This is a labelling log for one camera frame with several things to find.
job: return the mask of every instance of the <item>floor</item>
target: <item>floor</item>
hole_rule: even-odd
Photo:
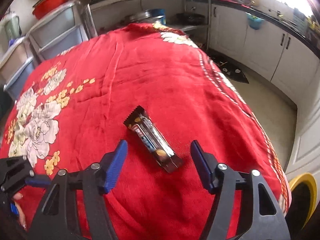
[[[230,81],[264,128],[285,169],[292,151],[297,111],[253,75],[246,71],[244,74],[249,84]]]

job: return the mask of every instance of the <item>red cloth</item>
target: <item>red cloth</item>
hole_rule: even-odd
[[[68,172],[83,170],[113,151],[119,140],[127,140],[127,159],[116,187],[106,196],[120,240],[199,238],[213,197],[203,189],[190,156],[194,139],[204,151],[234,170],[259,170],[276,198],[283,196],[285,210],[289,205],[286,179],[253,113],[223,81],[223,74],[209,57],[178,34],[183,35],[157,25],[131,24],[43,62],[24,87],[24,91],[32,87],[36,93],[35,109],[40,103],[40,108],[46,109],[46,100],[62,107],[59,114],[54,110],[54,117],[42,113],[47,114],[51,126],[37,145],[44,148],[42,157],[47,145],[50,149],[44,159],[36,157],[36,173],[52,171],[53,178],[62,168]],[[64,78],[56,78],[60,83],[56,88],[52,85],[50,92],[47,83],[64,69]],[[137,105],[146,109],[173,150],[184,159],[184,166],[174,173],[168,174],[158,166],[138,136],[123,125]],[[23,127],[40,118],[34,111],[25,111],[28,117],[21,121],[25,122]],[[17,128],[12,131],[11,127],[13,120],[19,121],[17,113],[14,107],[8,118],[1,158],[8,153],[14,155],[12,144],[19,138]],[[25,128],[22,143],[26,146],[29,140],[24,147],[29,159],[34,158],[32,147],[40,141],[41,129],[46,128],[39,125],[34,133]],[[22,193],[20,204],[30,226],[43,190],[25,187]],[[236,196],[229,236],[235,233],[239,214],[240,196]],[[78,202],[81,225],[87,229],[80,194]]]

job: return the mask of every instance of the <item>brown wrapper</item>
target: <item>brown wrapper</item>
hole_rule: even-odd
[[[175,171],[183,164],[183,160],[171,149],[163,135],[154,126],[150,117],[141,106],[137,106],[127,117],[124,125],[137,133],[158,164],[168,173]]]

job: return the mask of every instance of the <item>metal bolt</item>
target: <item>metal bolt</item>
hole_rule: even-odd
[[[228,168],[228,166],[227,165],[225,165],[224,163],[220,163],[220,164],[218,164],[218,168],[220,169],[220,170],[226,170],[227,168]]]
[[[258,177],[260,176],[260,172],[257,170],[252,170],[252,175]]]
[[[59,170],[59,171],[58,171],[58,175],[59,175],[59,176],[63,176],[63,175],[65,175],[66,173],[67,173],[66,170]]]
[[[99,163],[93,163],[93,164],[91,164],[91,169],[97,170],[97,169],[99,169],[99,168],[100,168],[100,164],[99,164]]]

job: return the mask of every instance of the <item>black floor mat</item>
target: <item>black floor mat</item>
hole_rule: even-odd
[[[223,56],[214,56],[212,57],[212,60],[215,64],[217,64],[221,72],[224,73],[228,78],[234,81],[249,84],[242,70],[228,62]]]

